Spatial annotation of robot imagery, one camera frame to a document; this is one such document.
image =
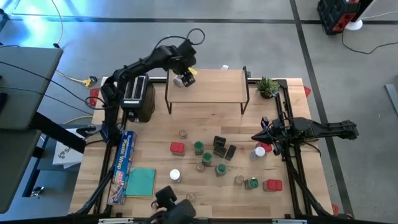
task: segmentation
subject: small wooden stand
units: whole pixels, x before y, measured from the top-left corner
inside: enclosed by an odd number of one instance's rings
[[[197,72],[196,82],[186,88],[174,85],[175,74],[169,70],[165,92],[169,114],[172,114],[172,103],[240,103],[241,114],[244,114],[250,100],[246,66],[242,70],[201,69]]]

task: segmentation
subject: red object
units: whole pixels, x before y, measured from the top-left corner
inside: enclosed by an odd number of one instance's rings
[[[264,181],[262,183],[262,188],[265,191],[282,191],[282,181],[281,180],[274,180],[274,179],[269,179],[267,181]]]
[[[90,96],[91,97],[98,97],[100,93],[100,88],[92,88],[90,89]],[[90,98],[90,106],[95,106],[97,104],[96,98]]]
[[[308,96],[311,94],[311,89],[306,87],[306,86],[304,86],[304,92],[305,92],[305,97],[308,98]]]
[[[350,7],[350,4],[359,4],[359,0],[349,0],[349,2],[347,2],[348,7]],[[339,21],[336,23],[336,25],[333,28],[333,31],[335,32],[343,32],[345,27],[347,26],[347,24],[349,22],[351,22],[351,20],[353,19],[353,17],[356,15],[356,12],[350,12],[350,13],[344,13],[343,15],[341,15]]]
[[[177,156],[185,155],[184,143],[172,142],[172,144],[170,146],[170,151],[173,153],[173,155],[177,155]]]
[[[263,147],[266,150],[266,153],[271,152],[272,151],[272,146],[268,145],[266,143],[262,143],[260,142],[261,147]]]
[[[333,214],[338,215],[338,206],[335,205],[334,203],[331,204],[331,207],[333,209]]]

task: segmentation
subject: red container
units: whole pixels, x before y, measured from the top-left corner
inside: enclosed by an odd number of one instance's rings
[[[283,189],[282,181],[269,179],[262,183],[262,189],[264,191],[271,191],[271,192],[282,191]]]
[[[184,143],[172,142],[172,144],[170,146],[170,151],[175,156],[184,156],[185,155]]]

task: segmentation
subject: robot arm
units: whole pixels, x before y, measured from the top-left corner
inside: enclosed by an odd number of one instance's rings
[[[175,74],[182,75],[183,84],[190,86],[195,79],[188,68],[196,64],[195,54],[196,51],[188,40],[178,47],[161,45],[155,48],[148,57],[140,58],[139,61],[114,71],[101,87],[105,119],[100,133],[105,142],[113,146],[119,143],[120,133],[116,127],[116,121],[121,96],[124,95],[128,81],[134,80],[154,68],[163,68],[165,71],[170,69]]]
[[[340,137],[354,140],[358,137],[356,124],[350,120],[339,123],[321,124],[305,118],[289,118],[290,127],[285,127],[283,121],[275,119],[269,124],[266,117],[262,118],[263,130],[252,136],[251,139],[266,144],[274,142],[290,141],[299,143],[316,138]]]

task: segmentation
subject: red block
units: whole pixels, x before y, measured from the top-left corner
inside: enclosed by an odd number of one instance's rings
[[[307,97],[308,98],[308,96],[310,95],[310,93],[311,93],[311,89],[310,88],[308,88],[308,87],[306,87],[306,86],[304,86],[304,91],[305,91],[305,97]]]
[[[98,97],[100,93],[100,88],[92,88],[90,89],[90,96],[91,97]],[[95,106],[97,104],[97,99],[96,98],[90,98],[90,106]]]
[[[282,181],[281,180],[273,180],[273,179],[269,179],[267,181],[264,181],[262,183],[262,189],[264,191],[282,191],[283,187],[282,187]]]
[[[184,156],[185,155],[184,143],[172,142],[170,146],[170,151],[172,152],[173,155]]]
[[[263,147],[266,150],[266,153],[271,152],[272,151],[272,146],[268,145],[266,143],[260,143],[261,147]]]

